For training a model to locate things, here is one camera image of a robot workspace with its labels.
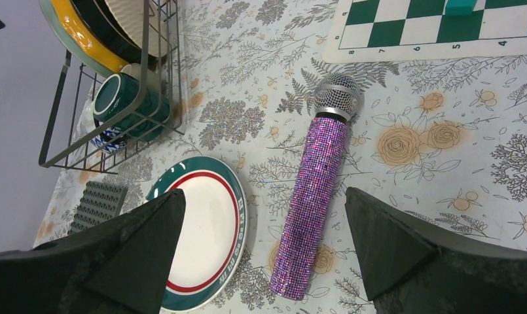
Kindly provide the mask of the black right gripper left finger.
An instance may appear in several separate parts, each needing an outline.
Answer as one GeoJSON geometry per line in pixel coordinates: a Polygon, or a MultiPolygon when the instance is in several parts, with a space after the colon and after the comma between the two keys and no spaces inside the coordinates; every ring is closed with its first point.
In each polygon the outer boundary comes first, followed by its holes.
{"type": "Polygon", "coordinates": [[[185,209],[174,189],[32,250],[0,252],[0,313],[158,313],[185,209]]]}

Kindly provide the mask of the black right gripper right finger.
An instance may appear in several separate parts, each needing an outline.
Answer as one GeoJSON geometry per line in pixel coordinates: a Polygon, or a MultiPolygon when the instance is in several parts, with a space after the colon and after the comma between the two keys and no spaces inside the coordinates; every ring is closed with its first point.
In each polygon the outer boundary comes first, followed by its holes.
{"type": "Polygon", "coordinates": [[[527,313],[527,251],[450,232],[358,188],[345,209],[378,313],[527,313]]]}

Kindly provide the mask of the white plate green red rim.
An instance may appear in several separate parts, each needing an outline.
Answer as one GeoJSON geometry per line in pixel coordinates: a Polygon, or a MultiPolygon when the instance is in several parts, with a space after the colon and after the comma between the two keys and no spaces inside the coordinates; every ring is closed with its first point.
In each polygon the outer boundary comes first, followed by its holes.
{"type": "Polygon", "coordinates": [[[211,156],[186,158],[155,182],[146,199],[170,190],[185,196],[185,218],[161,313],[187,313],[216,298],[244,251],[247,202],[237,175],[211,156]]]}

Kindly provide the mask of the yellow scalloped plate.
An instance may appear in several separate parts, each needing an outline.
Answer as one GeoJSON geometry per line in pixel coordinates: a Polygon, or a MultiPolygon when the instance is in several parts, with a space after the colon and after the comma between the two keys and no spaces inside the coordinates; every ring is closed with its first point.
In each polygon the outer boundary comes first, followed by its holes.
{"type": "Polygon", "coordinates": [[[81,50],[111,73],[118,73],[128,62],[106,48],[86,27],[71,1],[50,1],[57,19],[66,33],[80,46],[81,50]]]}

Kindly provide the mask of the light green flower plate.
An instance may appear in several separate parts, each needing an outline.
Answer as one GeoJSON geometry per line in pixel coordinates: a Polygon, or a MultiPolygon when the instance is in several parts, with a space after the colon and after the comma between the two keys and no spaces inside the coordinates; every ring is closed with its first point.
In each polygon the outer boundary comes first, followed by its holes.
{"type": "Polygon", "coordinates": [[[87,65],[89,68],[91,68],[93,71],[95,71],[102,77],[107,78],[108,76],[113,74],[110,69],[106,68],[104,65],[100,64],[99,62],[88,56],[73,40],[72,36],[70,36],[65,31],[65,29],[59,22],[56,12],[50,1],[39,0],[39,6],[43,12],[46,21],[48,22],[49,26],[51,27],[59,41],[73,56],[75,56],[81,63],[87,65]]]}

